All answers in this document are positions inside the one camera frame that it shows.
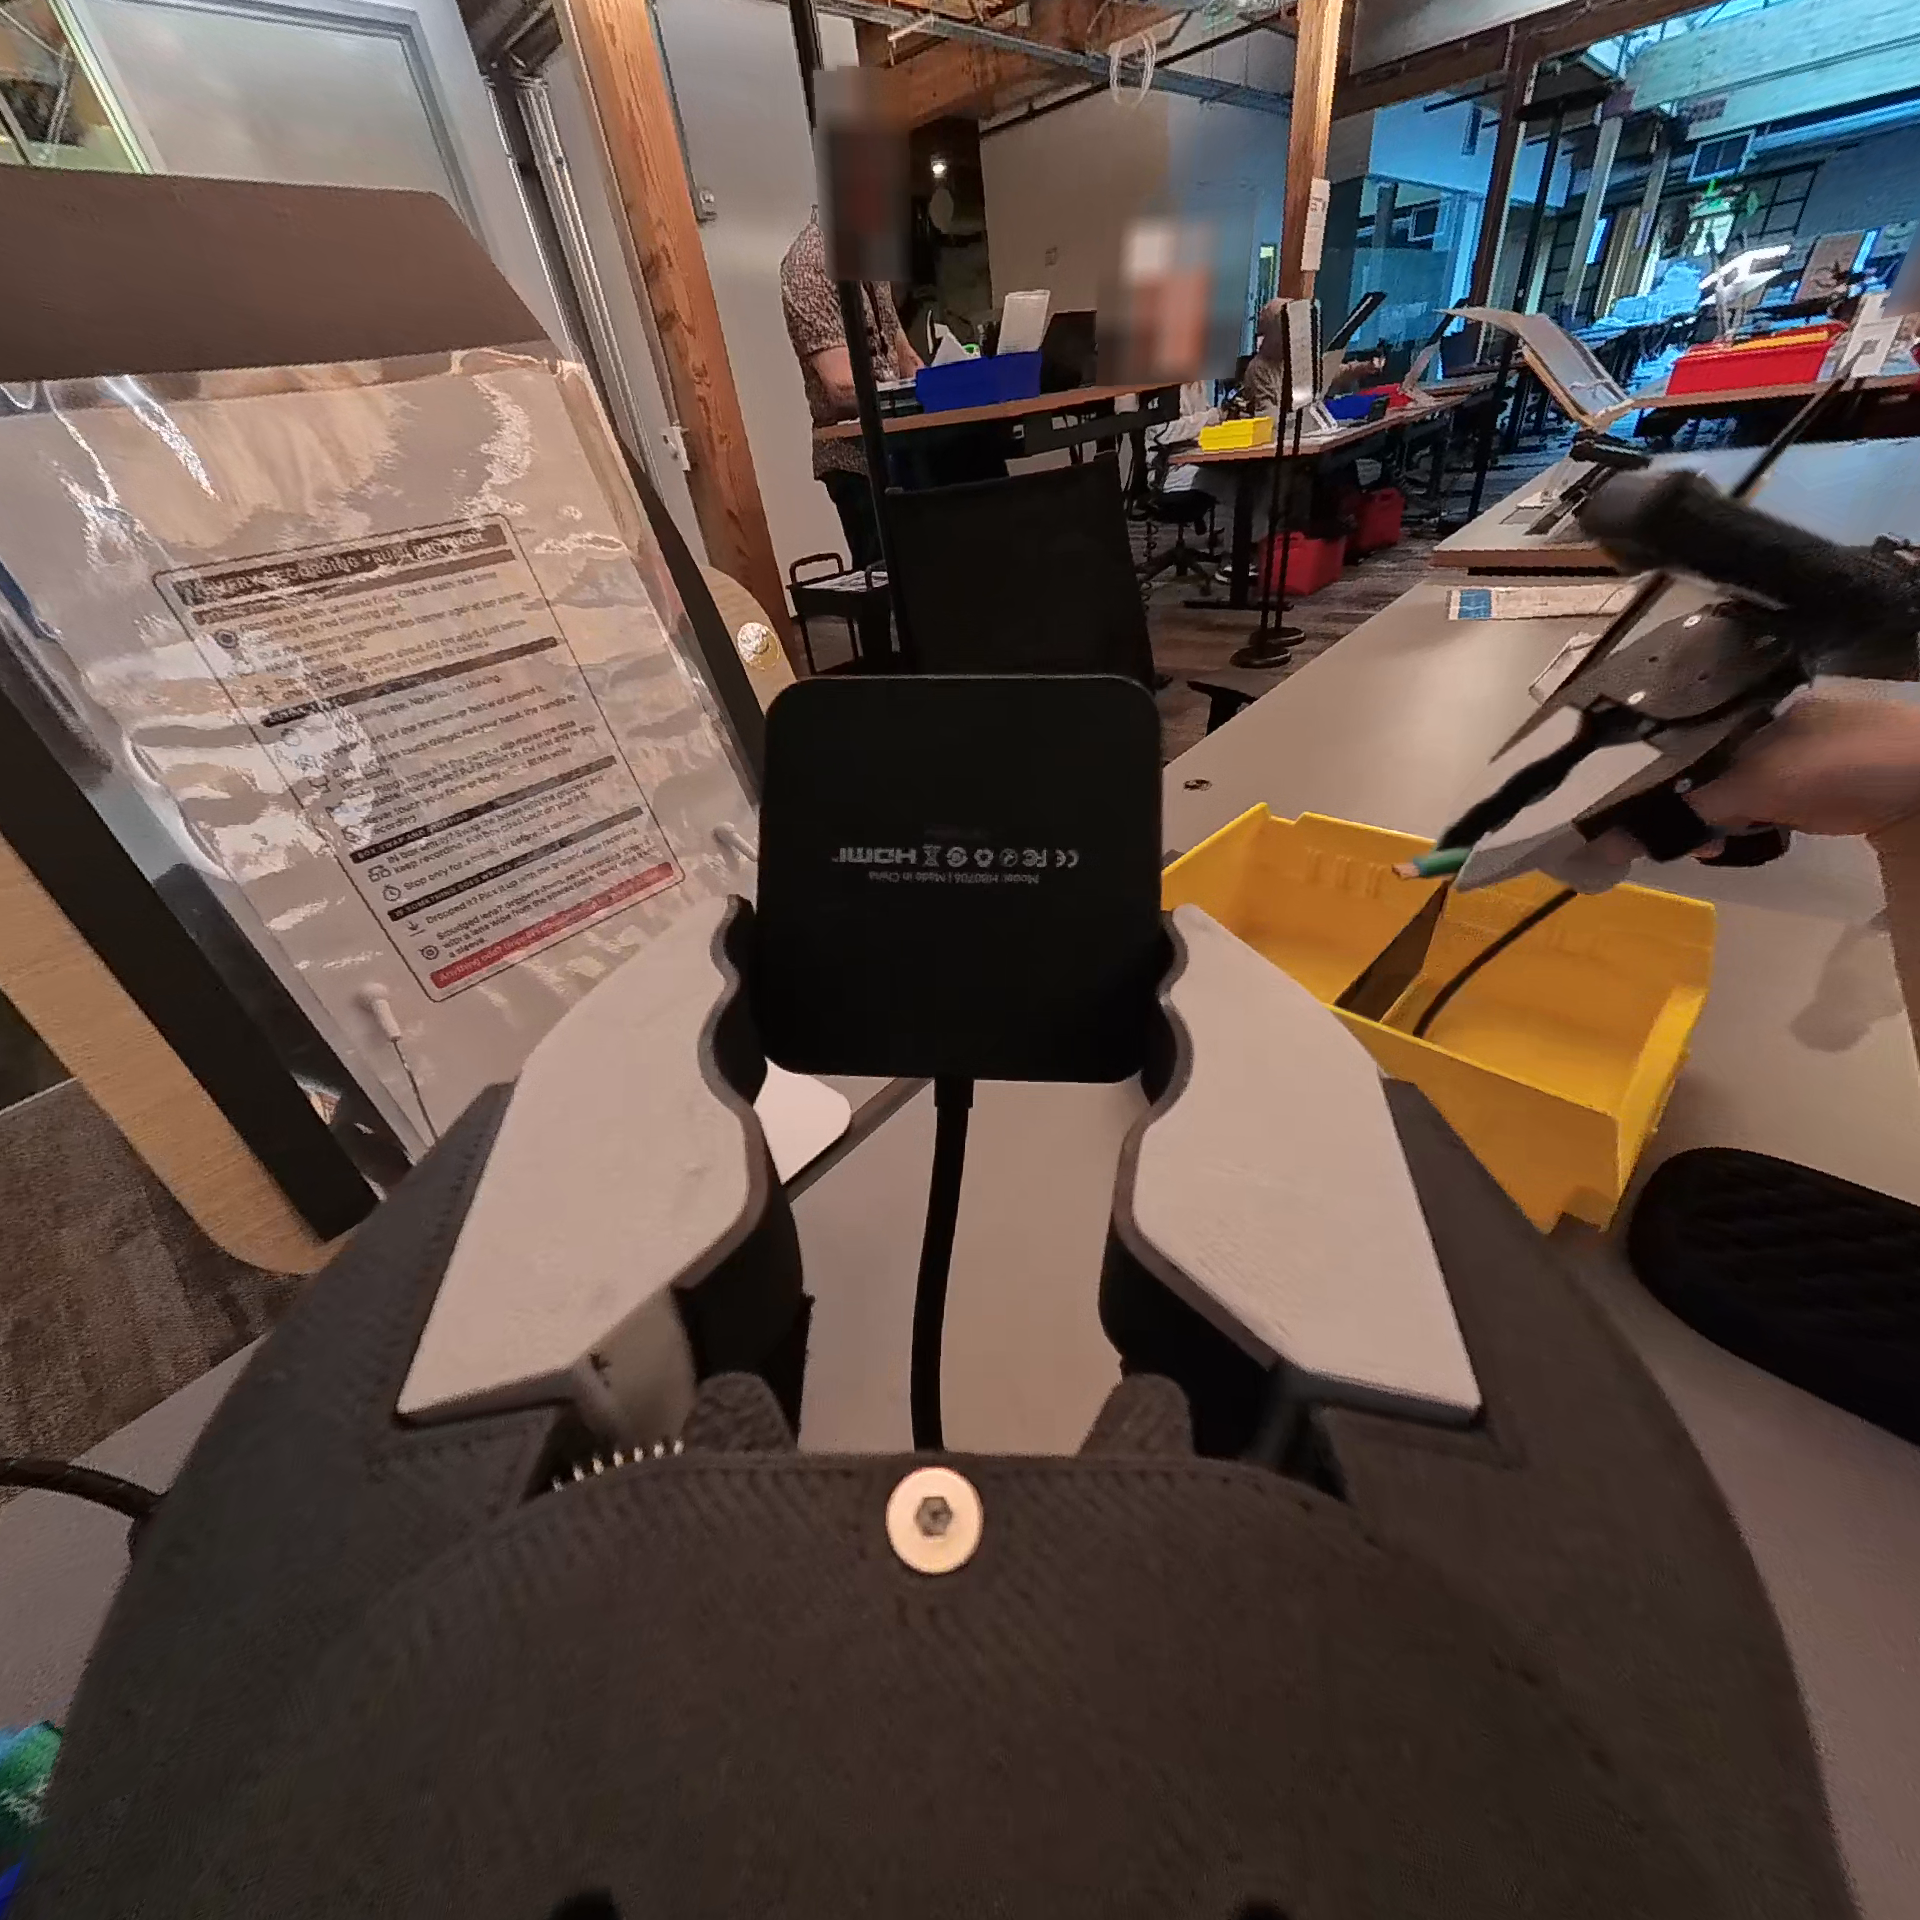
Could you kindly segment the black mesh wrist rest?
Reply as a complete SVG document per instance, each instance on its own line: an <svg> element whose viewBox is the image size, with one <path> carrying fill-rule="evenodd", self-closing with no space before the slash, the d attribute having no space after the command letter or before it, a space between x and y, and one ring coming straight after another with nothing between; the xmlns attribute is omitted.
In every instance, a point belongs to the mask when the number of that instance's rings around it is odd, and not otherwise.
<svg viewBox="0 0 1920 1920"><path fill-rule="evenodd" d="M1623 1235L1646 1294L1817 1401L1918 1443L1918 1207L1817 1168L1698 1148Z"/></svg>

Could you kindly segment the black square hdmi adapter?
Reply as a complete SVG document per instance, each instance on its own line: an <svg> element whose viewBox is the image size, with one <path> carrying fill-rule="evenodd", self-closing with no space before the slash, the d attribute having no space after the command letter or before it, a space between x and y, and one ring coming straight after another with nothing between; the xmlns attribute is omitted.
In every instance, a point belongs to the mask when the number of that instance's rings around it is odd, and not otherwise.
<svg viewBox="0 0 1920 1920"><path fill-rule="evenodd" d="M1169 963L1161 718L1118 678L811 679L767 718L753 1017L779 1067L1114 1087Z"/></svg>

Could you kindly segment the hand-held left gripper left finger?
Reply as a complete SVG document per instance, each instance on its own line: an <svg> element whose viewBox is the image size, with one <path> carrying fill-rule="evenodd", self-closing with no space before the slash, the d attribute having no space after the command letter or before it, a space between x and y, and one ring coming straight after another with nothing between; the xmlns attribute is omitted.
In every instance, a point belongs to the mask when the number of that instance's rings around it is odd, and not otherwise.
<svg viewBox="0 0 1920 1920"><path fill-rule="evenodd" d="M556 1410L667 1446L707 1380L754 1376L801 1427L809 1294L754 1115L754 912L697 903L534 1049L440 1260L395 1412L414 1428Z"/></svg>

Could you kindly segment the instruction sheet in plastic sleeve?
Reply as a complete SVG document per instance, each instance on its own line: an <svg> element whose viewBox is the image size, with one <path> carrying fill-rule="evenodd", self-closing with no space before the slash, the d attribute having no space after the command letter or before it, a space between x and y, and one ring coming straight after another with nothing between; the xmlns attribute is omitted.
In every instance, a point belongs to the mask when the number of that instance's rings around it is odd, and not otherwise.
<svg viewBox="0 0 1920 1920"><path fill-rule="evenodd" d="M4 634L408 1159L753 898L756 802L552 348L4 385Z"/></svg>

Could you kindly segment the blue storage bin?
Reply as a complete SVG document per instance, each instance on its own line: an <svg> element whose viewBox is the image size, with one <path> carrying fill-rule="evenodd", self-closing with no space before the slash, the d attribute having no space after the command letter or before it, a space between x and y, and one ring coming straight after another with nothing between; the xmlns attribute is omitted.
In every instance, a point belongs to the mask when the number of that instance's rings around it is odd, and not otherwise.
<svg viewBox="0 0 1920 1920"><path fill-rule="evenodd" d="M926 416L956 416L1033 401L1042 391L1042 367L1042 352L962 352L914 372L918 402Z"/></svg>

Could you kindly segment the person's right hand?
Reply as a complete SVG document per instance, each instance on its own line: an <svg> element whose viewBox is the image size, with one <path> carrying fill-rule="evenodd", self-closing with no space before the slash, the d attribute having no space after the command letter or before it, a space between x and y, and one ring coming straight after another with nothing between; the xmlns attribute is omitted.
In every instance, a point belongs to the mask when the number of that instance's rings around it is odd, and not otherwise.
<svg viewBox="0 0 1920 1920"><path fill-rule="evenodd" d="M1814 691L1754 734L1689 802L1714 827L1915 846L1915 700L1884 689Z"/></svg>

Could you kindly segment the yellow plastic bin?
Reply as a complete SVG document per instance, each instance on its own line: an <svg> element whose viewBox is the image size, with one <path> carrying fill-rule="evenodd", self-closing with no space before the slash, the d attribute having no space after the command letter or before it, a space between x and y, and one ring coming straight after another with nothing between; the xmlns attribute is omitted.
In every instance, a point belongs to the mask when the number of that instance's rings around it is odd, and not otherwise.
<svg viewBox="0 0 1920 1920"><path fill-rule="evenodd" d="M1438 907L1423 968L1368 1017L1339 1017L1377 1065L1423 1091L1542 1233L1607 1227L1668 1107L1712 986L1716 911L1625 884L1576 896L1527 874L1456 896L1410 876L1434 842L1248 807L1164 871L1327 1007Z"/></svg>

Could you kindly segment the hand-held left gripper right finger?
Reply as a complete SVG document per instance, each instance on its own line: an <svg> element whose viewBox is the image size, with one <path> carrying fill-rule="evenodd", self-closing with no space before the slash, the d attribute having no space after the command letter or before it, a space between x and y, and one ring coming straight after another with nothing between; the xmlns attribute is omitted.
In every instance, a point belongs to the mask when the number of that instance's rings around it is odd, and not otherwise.
<svg viewBox="0 0 1920 1920"><path fill-rule="evenodd" d="M1204 907L1169 914L1161 1092L1118 1249L1310 1407L1467 1427L1482 1390L1375 1056Z"/></svg>

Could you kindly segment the colourful printed clothing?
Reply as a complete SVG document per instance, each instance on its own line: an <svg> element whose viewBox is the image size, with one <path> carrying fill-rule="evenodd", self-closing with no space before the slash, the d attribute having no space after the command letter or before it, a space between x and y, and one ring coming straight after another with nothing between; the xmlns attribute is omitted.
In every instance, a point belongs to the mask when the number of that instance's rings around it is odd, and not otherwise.
<svg viewBox="0 0 1920 1920"><path fill-rule="evenodd" d="M63 1731L48 1719L3 1728L3 1916L32 1858L60 1746Z"/></svg>

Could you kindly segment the wooden post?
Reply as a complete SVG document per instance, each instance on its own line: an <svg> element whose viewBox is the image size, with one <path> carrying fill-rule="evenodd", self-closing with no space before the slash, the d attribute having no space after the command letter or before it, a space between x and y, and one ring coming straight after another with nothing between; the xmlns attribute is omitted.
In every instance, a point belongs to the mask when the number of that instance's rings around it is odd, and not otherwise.
<svg viewBox="0 0 1920 1920"><path fill-rule="evenodd" d="M1323 262L1331 178L1328 140L1337 83L1348 59L1351 3L1299 3L1291 14L1287 172L1278 296L1310 299Z"/></svg>
<svg viewBox="0 0 1920 1920"><path fill-rule="evenodd" d="M663 391L689 456L689 500L705 552L753 593L795 663L799 642L714 296L657 11L648 3L566 3L558 11L658 338Z"/></svg>

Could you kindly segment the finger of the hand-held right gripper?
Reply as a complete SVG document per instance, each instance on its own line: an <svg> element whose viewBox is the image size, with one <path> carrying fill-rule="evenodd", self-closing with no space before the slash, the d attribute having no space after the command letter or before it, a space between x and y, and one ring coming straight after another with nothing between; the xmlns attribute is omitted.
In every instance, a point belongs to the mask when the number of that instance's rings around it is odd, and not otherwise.
<svg viewBox="0 0 1920 1920"><path fill-rule="evenodd" d="M1611 743L1614 718L1607 713L1576 707L1536 713L1535 729L1491 764L1488 792L1441 833L1435 851L1473 857L1529 834L1520 819L1546 802L1587 758Z"/></svg>
<svg viewBox="0 0 1920 1920"><path fill-rule="evenodd" d="M1644 860L1641 844L1620 831L1587 838L1574 822L1518 819L1480 839L1456 874L1456 894L1474 894L1524 876L1551 878L1559 890L1599 896L1618 887Z"/></svg>

